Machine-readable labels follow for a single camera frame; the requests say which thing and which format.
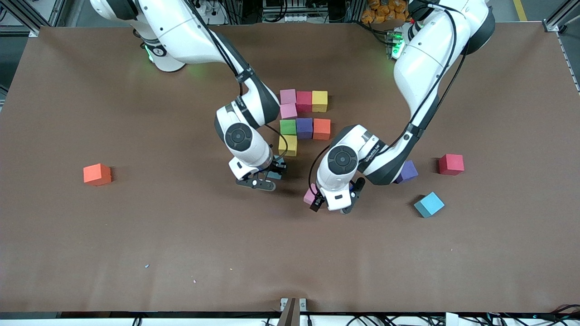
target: floor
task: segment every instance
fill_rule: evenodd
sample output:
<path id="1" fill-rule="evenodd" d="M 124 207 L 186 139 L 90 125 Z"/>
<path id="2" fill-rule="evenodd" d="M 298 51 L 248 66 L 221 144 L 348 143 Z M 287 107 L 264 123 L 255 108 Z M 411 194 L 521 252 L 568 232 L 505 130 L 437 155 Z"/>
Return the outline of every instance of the floor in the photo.
<path id="1" fill-rule="evenodd" d="M 123 27 L 123 22 L 109 21 L 99 16 L 91 7 L 89 0 L 74 0 L 73 6 L 66 16 L 67 26 L 77 27 Z M 518 13 L 516 3 L 523 7 L 523 13 Z M 494 8 L 496 21 L 542 20 L 548 17 L 561 0 L 489 0 L 488 5 Z M 0 84 L 10 87 L 16 72 L 20 56 L 24 51 L 27 38 L 0 37 Z M 561 41 L 568 55 L 572 69 L 580 71 L 580 21 L 569 25 L 561 36 Z"/>

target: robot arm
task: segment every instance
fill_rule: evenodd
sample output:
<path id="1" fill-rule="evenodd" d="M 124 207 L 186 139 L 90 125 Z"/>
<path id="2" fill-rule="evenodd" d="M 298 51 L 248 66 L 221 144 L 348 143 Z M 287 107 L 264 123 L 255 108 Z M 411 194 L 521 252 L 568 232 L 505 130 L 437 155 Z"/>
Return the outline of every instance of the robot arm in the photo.
<path id="1" fill-rule="evenodd" d="M 270 147 L 256 129 L 277 118 L 278 99 L 227 38 L 207 28 L 193 6 L 186 0 L 90 1 L 101 16 L 131 24 L 162 71 L 176 71 L 184 64 L 228 64 L 237 82 L 248 88 L 220 108 L 214 121 L 218 136 L 234 155 L 230 168 L 238 180 L 244 180 L 271 166 Z M 262 181 L 269 183 L 264 190 L 274 189 L 272 182 Z"/>
<path id="2" fill-rule="evenodd" d="M 409 10 L 414 11 L 418 2 L 412 1 Z M 416 23 L 406 23 L 395 30 L 399 43 L 393 48 L 398 51 L 394 79 L 409 105 L 409 123 L 391 146 L 361 125 L 342 129 L 318 168 L 320 195 L 316 206 L 322 204 L 323 198 L 329 210 L 350 212 L 353 199 L 358 197 L 350 189 L 357 170 L 373 184 L 392 183 L 437 111 L 437 89 L 449 66 L 464 48 L 464 54 L 472 53 L 491 37 L 495 19 L 484 0 L 431 2 L 434 4 L 416 11 Z"/>

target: pink cube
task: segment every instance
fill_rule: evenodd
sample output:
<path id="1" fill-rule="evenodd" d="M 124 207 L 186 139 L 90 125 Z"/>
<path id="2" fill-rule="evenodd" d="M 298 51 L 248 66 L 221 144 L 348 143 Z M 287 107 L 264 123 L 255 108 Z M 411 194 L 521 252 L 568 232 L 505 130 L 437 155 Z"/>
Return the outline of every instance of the pink cube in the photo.
<path id="1" fill-rule="evenodd" d="M 304 195 L 304 202 L 309 205 L 312 205 L 312 203 L 316 199 L 316 196 L 312 193 L 312 192 L 316 193 L 316 186 L 314 185 L 314 183 L 310 185 L 310 188 L 312 189 L 312 191 L 306 190 L 306 194 Z"/>
<path id="2" fill-rule="evenodd" d="M 312 112 L 312 92 L 296 92 L 296 111 Z"/>
<path id="3" fill-rule="evenodd" d="M 445 154 L 439 159 L 439 174 L 458 175 L 463 171 L 465 171 L 463 155 Z"/>
<path id="4" fill-rule="evenodd" d="M 296 103 L 296 89 L 283 89 L 280 91 L 280 104 Z"/>
<path id="5" fill-rule="evenodd" d="M 295 119 L 298 116 L 296 113 L 296 104 L 280 104 L 280 116 L 282 119 Z"/>

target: yellow cube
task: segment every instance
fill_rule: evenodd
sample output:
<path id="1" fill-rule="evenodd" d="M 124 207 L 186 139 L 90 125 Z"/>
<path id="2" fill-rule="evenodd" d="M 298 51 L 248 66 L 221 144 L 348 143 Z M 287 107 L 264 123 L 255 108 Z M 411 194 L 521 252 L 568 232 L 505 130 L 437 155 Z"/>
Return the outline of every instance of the yellow cube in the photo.
<path id="1" fill-rule="evenodd" d="M 312 112 L 326 112 L 328 107 L 328 91 L 312 91 Z"/>
<path id="2" fill-rule="evenodd" d="M 296 156 L 296 148 L 298 147 L 298 138 L 292 135 L 284 135 L 286 138 L 286 142 L 288 143 L 288 151 L 286 152 L 286 156 Z M 278 151 L 280 151 L 280 155 L 284 153 L 286 150 L 286 143 L 284 143 L 284 139 L 280 136 L 280 145 L 278 145 Z"/>

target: black circular joint cover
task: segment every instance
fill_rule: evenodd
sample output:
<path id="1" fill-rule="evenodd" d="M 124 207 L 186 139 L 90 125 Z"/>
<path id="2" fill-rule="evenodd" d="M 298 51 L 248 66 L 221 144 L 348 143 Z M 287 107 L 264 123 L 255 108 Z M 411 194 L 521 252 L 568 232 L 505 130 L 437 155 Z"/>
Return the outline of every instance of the black circular joint cover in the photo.
<path id="1" fill-rule="evenodd" d="M 224 140 L 229 148 L 245 151 L 252 144 L 252 131 L 247 125 L 238 122 L 227 128 Z"/>
<path id="2" fill-rule="evenodd" d="M 328 153 L 328 168 L 336 175 L 345 175 L 357 168 L 358 157 L 348 146 L 336 146 Z"/>

